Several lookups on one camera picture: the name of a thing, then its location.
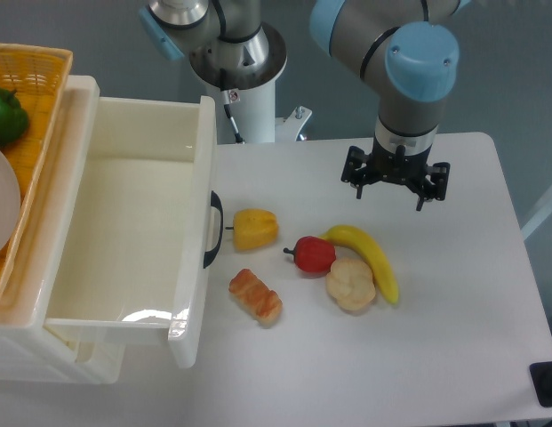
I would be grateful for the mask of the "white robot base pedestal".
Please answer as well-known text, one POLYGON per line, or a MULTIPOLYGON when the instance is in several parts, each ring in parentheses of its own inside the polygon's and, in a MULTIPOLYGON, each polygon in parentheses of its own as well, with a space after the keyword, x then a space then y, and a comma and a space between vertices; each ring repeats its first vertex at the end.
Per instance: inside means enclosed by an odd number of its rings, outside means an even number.
POLYGON ((276 81, 287 64, 283 37, 262 23, 251 38, 221 38, 189 55, 191 68, 216 105, 219 144, 303 141, 312 110, 297 106, 286 117, 276 115, 276 81))

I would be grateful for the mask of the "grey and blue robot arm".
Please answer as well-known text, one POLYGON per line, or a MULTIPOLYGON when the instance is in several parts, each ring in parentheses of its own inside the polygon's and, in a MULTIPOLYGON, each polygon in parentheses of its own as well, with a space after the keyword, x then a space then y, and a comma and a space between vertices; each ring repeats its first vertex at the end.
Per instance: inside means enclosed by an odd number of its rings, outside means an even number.
MULTIPOLYGON (((341 179, 356 190, 383 181, 420 202, 444 200, 450 166, 428 156, 457 74, 460 48, 443 26, 461 1, 318 1, 317 45, 379 97, 370 150, 348 151, 341 179)), ((217 105, 222 143, 298 139, 304 116, 277 120, 275 83, 287 51, 257 1, 152 1, 140 22, 167 59, 188 58, 217 105)))

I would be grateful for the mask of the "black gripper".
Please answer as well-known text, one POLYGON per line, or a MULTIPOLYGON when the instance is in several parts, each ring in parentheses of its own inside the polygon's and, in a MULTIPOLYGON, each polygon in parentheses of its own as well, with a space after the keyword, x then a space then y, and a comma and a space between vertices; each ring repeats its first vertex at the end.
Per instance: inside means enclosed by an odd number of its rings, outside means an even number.
POLYGON ((432 141, 411 146, 407 140, 392 133, 374 135, 372 152, 367 154, 357 146, 350 146, 340 180, 356 190, 361 199, 365 186, 376 181, 398 185, 410 185, 418 196, 416 211, 420 212, 426 202, 445 201, 451 165, 438 162, 427 165, 432 141))

